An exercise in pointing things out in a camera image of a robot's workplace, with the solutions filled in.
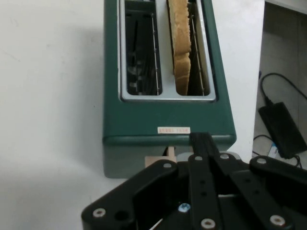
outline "metal slot frame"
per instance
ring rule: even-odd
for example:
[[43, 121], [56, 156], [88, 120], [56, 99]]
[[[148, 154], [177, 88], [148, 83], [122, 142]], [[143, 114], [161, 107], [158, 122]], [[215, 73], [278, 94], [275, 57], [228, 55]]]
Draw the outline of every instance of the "metal slot frame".
[[[172, 57], [172, 47], [170, 39], [170, 29], [168, 22], [168, 8], [166, 0], [157, 0], [156, 3], [156, 19], [157, 19], [157, 33], [153, 30], [153, 42], [154, 42], [154, 58], [155, 58], [155, 76], [156, 84], [162, 85], [162, 89], [157, 87], [157, 95], [131, 95], [127, 91], [127, 63], [126, 63], [126, 28], [125, 28], [125, 0], [118, 0], [119, 2], [119, 27], [118, 33], [120, 33], [120, 68], [119, 71], [119, 83], [118, 93], [124, 101], [203, 101], [214, 102], [216, 100], [216, 93], [213, 82], [213, 74], [211, 70], [211, 62], [209, 57], [209, 49], [206, 38], [205, 22], [202, 13], [201, 0], [195, 0], [195, 3], [191, 3], [193, 6], [189, 9], [191, 12], [191, 27], [196, 32], [192, 37], [192, 44], [198, 45], [197, 49], [197, 68], [200, 81], [199, 96], [179, 95], [176, 91], [175, 77], [174, 77], [174, 65]], [[159, 50], [156, 52], [155, 36], [158, 35]], [[158, 63], [157, 55], [159, 55], [159, 64], [161, 71], [161, 82], [158, 78]]]

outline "toaster slot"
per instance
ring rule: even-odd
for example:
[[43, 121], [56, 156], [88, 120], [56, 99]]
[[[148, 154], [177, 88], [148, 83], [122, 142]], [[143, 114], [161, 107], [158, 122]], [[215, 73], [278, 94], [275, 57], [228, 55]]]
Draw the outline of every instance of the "toaster slot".
[[154, 1], [125, 1], [127, 91], [131, 95], [162, 92]]
[[188, 94], [176, 91], [167, 0], [118, 0], [119, 93], [124, 101], [216, 100], [201, 0], [189, 0]]

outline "label sticker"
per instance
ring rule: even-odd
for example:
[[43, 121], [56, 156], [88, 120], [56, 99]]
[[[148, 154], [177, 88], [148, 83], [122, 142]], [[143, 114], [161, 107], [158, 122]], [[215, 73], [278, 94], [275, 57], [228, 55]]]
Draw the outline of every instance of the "label sticker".
[[278, 148], [276, 147], [275, 143], [273, 142], [268, 157], [276, 158], [279, 155]]
[[158, 134], [190, 134], [190, 127], [158, 127]]

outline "black power adapter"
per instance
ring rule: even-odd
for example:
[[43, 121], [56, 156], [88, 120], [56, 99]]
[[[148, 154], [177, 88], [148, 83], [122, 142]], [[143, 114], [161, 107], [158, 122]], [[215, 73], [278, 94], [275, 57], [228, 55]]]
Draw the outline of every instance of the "black power adapter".
[[259, 113], [281, 157], [290, 159], [307, 150], [306, 142], [284, 103], [269, 104], [260, 108]]

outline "toaster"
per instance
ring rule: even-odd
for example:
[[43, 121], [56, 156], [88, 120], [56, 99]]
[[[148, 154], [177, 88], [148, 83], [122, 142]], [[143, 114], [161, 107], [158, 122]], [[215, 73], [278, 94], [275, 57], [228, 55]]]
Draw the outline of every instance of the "toaster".
[[220, 151], [236, 140], [212, 0], [189, 0], [188, 94], [176, 91], [167, 0], [105, 0], [103, 158], [109, 178], [129, 178], [146, 157], [191, 155], [190, 132]]

